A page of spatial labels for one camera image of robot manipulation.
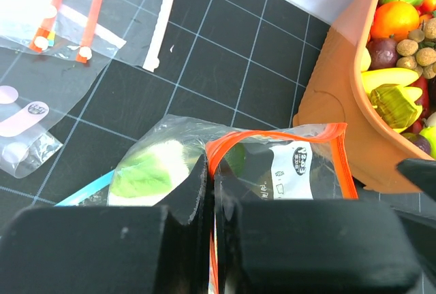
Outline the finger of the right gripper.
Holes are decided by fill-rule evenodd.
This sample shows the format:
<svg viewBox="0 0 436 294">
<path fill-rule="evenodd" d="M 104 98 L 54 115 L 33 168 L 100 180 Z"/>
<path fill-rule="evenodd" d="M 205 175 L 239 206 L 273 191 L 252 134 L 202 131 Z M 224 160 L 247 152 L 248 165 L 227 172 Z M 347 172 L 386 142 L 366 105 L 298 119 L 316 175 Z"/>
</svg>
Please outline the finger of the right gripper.
<svg viewBox="0 0 436 294">
<path fill-rule="evenodd" d="M 405 159 L 396 165 L 397 171 L 435 201 L 435 161 Z"/>
</svg>

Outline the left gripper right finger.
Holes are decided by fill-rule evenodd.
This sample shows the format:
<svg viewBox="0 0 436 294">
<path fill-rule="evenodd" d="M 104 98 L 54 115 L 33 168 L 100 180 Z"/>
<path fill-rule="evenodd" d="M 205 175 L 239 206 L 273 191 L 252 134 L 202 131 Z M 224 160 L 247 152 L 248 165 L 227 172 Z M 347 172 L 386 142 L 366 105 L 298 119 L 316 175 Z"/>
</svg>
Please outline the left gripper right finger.
<svg viewBox="0 0 436 294">
<path fill-rule="evenodd" d="M 266 201 L 229 169 L 215 174 L 220 293 L 406 293 L 421 269 L 378 201 Z"/>
</svg>

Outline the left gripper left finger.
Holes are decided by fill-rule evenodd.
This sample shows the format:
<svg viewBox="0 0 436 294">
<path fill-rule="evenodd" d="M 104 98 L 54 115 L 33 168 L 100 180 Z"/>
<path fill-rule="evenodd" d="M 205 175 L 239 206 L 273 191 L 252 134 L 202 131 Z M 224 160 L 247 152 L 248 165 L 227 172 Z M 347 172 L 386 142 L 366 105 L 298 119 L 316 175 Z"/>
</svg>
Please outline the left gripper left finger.
<svg viewBox="0 0 436 294">
<path fill-rule="evenodd" d="M 205 157 L 155 206 L 28 208 L 1 238 L 2 293 L 206 293 Z"/>
</svg>

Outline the white cauliflower toy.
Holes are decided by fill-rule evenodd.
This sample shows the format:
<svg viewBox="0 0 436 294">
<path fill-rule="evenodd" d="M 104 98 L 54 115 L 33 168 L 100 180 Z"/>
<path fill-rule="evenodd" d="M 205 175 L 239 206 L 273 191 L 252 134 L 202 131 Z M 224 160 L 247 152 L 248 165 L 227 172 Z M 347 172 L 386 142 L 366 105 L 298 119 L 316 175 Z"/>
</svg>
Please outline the white cauliflower toy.
<svg viewBox="0 0 436 294">
<path fill-rule="evenodd" d="M 109 206 L 153 206 L 190 174 L 200 152 L 177 140 L 153 144 L 125 157 L 108 189 Z"/>
</svg>

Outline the orange zipper clear bag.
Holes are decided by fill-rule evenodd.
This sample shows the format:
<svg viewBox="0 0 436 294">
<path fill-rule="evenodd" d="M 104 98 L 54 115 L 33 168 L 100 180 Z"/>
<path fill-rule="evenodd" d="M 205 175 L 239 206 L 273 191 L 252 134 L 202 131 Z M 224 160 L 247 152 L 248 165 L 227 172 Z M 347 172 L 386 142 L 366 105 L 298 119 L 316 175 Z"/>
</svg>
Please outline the orange zipper clear bag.
<svg viewBox="0 0 436 294">
<path fill-rule="evenodd" d="M 205 157 L 210 180 L 206 293 L 220 293 L 215 277 L 215 174 L 226 168 L 232 172 L 224 159 L 225 154 L 235 144 L 244 145 L 245 168 L 236 178 L 260 199 L 356 199 L 358 195 L 345 153 L 345 130 L 344 123 L 303 125 L 277 131 L 245 130 L 167 115 L 134 144 L 123 159 L 140 149 L 168 140 L 177 140 L 199 151 L 198 158 Z"/>
</svg>

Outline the dark green avocado toy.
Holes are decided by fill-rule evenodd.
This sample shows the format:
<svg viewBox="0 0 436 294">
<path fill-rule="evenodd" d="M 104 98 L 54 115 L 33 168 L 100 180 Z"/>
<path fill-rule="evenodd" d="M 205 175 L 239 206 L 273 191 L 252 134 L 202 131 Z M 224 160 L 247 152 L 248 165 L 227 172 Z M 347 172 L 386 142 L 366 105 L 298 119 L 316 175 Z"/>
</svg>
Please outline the dark green avocado toy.
<svg viewBox="0 0 436 294">
<path fill-rule="evenodd" d="M 246 150 L 243 144 L 235 144 L 224 156 L 235 176 L 240 176 L 245 168 Z"/>
</svg>

